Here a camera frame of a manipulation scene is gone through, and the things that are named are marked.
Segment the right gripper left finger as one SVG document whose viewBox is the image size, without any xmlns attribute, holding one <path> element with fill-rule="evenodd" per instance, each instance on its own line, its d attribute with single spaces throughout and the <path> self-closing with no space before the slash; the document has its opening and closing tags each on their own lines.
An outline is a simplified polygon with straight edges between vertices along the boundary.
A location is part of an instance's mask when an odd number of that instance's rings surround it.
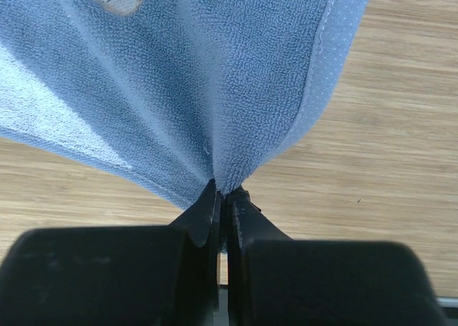
<svg viewBox="0 0 458 326">
<path fill-rule="evenodd" d="M 32 229 L 1 264 L 3 325 L 209 325 L 220 195 L 168 225 Z"/>
</svg>

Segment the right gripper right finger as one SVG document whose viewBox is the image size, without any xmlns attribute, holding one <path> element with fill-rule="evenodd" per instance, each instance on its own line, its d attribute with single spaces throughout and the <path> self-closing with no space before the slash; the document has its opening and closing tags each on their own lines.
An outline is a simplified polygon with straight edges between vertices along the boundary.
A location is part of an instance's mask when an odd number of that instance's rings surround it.
<svg viewBox="0 0 458 326">
<path fill-rule="evenodd" d="M 294 240 L 244 189 L 226 199 L 232 325 L 445 325 L 423 264 L 404 244 Z"/>
</svg>

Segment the blue terry towel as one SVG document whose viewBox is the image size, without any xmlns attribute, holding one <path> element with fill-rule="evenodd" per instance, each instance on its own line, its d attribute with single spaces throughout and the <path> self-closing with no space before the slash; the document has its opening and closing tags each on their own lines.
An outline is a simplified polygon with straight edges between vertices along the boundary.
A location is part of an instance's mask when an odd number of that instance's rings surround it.
<svg viewBox="0 0 458 326">
<path fill-rule="evenodd" d="M 1 0 L 1 135 L 182 209 L 299 141 L 369 0 Z"/>
</svg>

